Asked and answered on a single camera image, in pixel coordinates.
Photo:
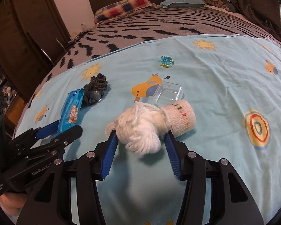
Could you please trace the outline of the operator left hand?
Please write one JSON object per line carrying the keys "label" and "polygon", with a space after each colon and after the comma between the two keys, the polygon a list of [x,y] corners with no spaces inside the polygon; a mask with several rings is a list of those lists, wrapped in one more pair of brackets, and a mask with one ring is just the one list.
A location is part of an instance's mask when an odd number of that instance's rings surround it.
{"label": "operator left hand", "polygon": [[27,197],[26,194],[22,193],[4,193],[0,196],[0,203],[8,215],[18,216]]}

